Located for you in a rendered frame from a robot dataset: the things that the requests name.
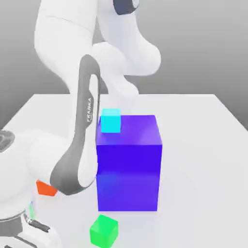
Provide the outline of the small cyan cube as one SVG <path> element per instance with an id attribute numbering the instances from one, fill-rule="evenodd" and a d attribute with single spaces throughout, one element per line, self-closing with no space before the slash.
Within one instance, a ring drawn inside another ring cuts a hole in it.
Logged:
<path id="1" fill-rule="evenodd" d="M 121 132 L 121 110 L 119 108 L 104 108 L 101 114 L 102 133 Z"/>

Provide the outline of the small green cube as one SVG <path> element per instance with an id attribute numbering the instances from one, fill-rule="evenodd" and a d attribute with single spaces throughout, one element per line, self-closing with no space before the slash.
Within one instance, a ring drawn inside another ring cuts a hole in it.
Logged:
<path id="1" fill-rule="evenodd" d="M 99 215 L 90 227 L 90 241 L 100 248 L 111 248 L 118 234 L 118 221 L 105 215 Z"/>

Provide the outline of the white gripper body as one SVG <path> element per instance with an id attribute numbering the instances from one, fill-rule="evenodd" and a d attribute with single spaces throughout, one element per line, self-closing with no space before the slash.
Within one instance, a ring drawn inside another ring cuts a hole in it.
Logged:
<path id="1" fill-rule="evenodd" d="M 62 248 L 62 243 L 55 232 L 33 229 L 15 236 L 0 232 L 0 248 Z"/>

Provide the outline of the small red cube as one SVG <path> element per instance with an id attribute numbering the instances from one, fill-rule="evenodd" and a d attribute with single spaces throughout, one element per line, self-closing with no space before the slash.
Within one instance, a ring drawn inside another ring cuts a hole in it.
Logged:
<path id="1" fill-rule="evenodd" d="M 58 192 L 57 189 L 53 188 L 52 186 L 40 180 L 36 181 L 36 186 L 37 186 L 37 191 L 39 195 L 54 197 L 56 193 Z"/>

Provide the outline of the large blue box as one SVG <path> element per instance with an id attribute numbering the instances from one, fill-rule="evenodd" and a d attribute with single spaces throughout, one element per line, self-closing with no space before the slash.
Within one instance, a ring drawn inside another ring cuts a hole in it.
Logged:
<path id="1" fill-rule="evenodd" d="M 120 133 L 97 134 L 98 210 L 156 211 L 162 140 L 153 115 L 121 116 Z"/>

